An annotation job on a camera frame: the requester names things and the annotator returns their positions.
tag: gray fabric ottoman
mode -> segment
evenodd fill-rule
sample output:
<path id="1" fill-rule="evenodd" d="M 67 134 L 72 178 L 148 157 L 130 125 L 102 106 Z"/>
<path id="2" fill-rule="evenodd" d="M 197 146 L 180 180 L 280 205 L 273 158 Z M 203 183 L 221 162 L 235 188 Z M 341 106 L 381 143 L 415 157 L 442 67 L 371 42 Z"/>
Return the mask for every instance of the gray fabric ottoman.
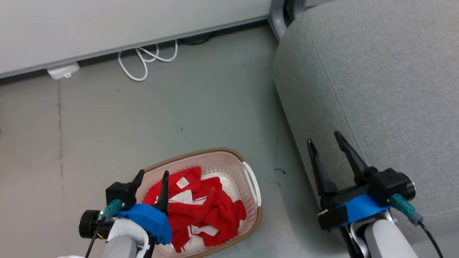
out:
<path id="1" fill-rule="evenodd" d="M 308 138 L 338 187 L 353 185 L 339 130 L 368 165 L 415 182 L 412 204 L 434 235 L 459 230 L 458 0 L 312 8 L 281 40 L 273 77 L 311 182 Z M 426 239 L 394 216 L 410 243 Z"/>

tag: brown basket rim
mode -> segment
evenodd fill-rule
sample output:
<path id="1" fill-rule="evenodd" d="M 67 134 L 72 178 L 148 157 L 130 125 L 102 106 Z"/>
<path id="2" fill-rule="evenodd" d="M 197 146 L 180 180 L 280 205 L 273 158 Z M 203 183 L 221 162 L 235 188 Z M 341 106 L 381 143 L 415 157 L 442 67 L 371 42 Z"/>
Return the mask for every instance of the brown basket rim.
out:
<path id="1" fill-rule="evenodd" d="M 171 159 L 168 159 L 168 160 L 165 160 L 163 162 L 160 162 L 158 164 L 155 164 L 155 165 L 152 165 L 152 166 L 149 166 L 147 168 L 145 168 L 145 173 L 148 173 L 152 170 L 155 170 L 159 167 L 162 167 L 162 166 L 165 166 L 167 164 L 170 164 L 170 163 L 173 163 L 173 162 L 176 162 L 178 160 L 182 160 L 182 159 L 185 159 L 185 158 L 189 158 L 189 157 L 193 157 L 193 156 L 198 156 L 198 155 L 201 155 L 201 154 L 207 154 L 207 153 L 212 153 L 212 152 L 227 152 L 229 154 L 232 154 L 234 156 L 236 156 L 236 158 L 238 158 L 241 162 L 244 162 L 245 159 L 244 157 L 239 154 L 237 151 L 233 150 L 233 149 L 230 149 L 230 148 L 224 148 L 224 147 L 220 147 L 220 148 L 212 148 L 212 149 L 206 149 L 206 150 L 202 150 L 202 151 L 195 151 L 195 152 L 191 152 L 191 153 L 188 153 L 188 154 L 184 154 L 184 155 L 181 155 L 181 156 L 178 156 L 178 157 L 173 157 Z M 216 246 L 216 247 L 212 247 L 210 250 L 207 250 L 203 253 L 199 253 L 199 254 L 195 254 L 195 255 L 192 255 L 192 256 L 189 256 L 189 257 L 194 257 L 194 258 L 197 258 L 197 257 L 204 257 L 204 256 L 207 256 L 207 255 L 211 255 L 213 253 L 216 253 L 216 252 L 219 252 L 223 249 L 226 249 L 232 245 L 235 245 L 243 240 L 245 240 L 246 238 L 250 237 L 254 232 L 255 230 L 258 228 L 258 226 L 260 225 L 260 222 L 261 222 L 261 215 L 262 215 L 262 209 L 261 209 L 261 206 L 258 206 L 257 208 L 257 220 L 255 221 L 255 224 L 253 225 L 253 227 L 249 230 L 249 232 L 233 239 L 233 240 L 230 240 L 222 245 L 219 245 L 219 246 Z"/>

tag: green connector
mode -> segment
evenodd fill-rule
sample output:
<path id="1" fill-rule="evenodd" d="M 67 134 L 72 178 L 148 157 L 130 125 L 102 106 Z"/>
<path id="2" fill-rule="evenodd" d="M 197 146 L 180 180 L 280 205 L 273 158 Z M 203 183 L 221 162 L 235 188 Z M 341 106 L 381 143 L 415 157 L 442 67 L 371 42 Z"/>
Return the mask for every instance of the green connector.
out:
<path id="1" fill-rule="evenodd" d="M 102 220 L 103 223 L 109 221 L 110 218 L 115 216 L 115 214 L 119 212 L 121 208 L 123 208 L 123 206 L 124 203 L 121 200 L 113 200 L 104 210 L 99 213 L 99 219 Z"/>
<path id="2" fill-rule="evenodd" d="M 398 211 L 407 216 L 408 220 L 413 225 L 418 225 L 420 221 L 423 220 L 422 216 L 416 212 L 416 209 L 411 206 L 411 204 L 403 198 L 400 194 L 394 194 L 390 199 L 392 207 L 396 208 Z"/>

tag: white label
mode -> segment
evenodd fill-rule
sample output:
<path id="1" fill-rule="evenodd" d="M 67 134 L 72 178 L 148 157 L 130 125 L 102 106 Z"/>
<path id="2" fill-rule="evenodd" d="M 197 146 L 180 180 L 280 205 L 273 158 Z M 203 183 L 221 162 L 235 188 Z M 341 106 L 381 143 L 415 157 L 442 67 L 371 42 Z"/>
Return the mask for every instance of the white label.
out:
<path id="1" fill-rule="evenodd" d="M 179 181 L 177 181 L 177 186 L 180 187 L 180 189 L 185 188 L 189 184 L 190 183 L 184 177 L 182 177 Z"/>

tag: black cable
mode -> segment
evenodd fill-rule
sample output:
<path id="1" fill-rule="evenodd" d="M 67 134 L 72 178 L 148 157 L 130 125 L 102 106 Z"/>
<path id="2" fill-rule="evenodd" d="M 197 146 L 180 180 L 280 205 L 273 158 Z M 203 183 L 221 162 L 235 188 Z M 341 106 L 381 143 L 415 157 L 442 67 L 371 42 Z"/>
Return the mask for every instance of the black cable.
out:
<path id="1" fill-rule="evenodd" d="M 97 236 L 97 233 L 99 233 L 99 229 L 101 228 L 102 224 L 102 220 L 99 220 L 97 227 L 95 228 L 94 236 L 92 237 L 91 243 L 89 244 L 88 251 L 86 252 L 85 258 L 89 257 L 89 253 L 91 253 L 92 246 L 94 245 L 95 237 Z"/>
<path id="2" fill-rule="evenodd" d="M 435 239 L 433 239 L 433 236 L 432 234 L 429 232 L 429 230 L 425 227 L 424 223 L 422 223 L 422 221 L 418 222 L 419 223 L 419 226 L 421 226 L 422 229 L 424 229 L 425 233 L 427 234 L 427 236 L 429 237 L 430 241 L 432 242 L 433 244 L 433 247 L 435 247 L 435 251 L 437 252 L 438 256 L 440 258 L 443 258 L 443 255 L 442 255 L 442 252 L 440 251 L 440 248 L 438 247 L 437 245 L 437 242 L 435 242 Z"/>
<path id="3" fill-rule="evenodd" d="M 196 41 L 188 40 L 190 38 L 188 37 L 188 38 L 179 39 L 179 42 L 182 44 L 191 45 L 191 46 L 201 45 L 211 40 L 214 36 L 215 36 L 215 31 L 211 32 L 205 39 L 202 39 L 202 40 L 196 40 Z"/>

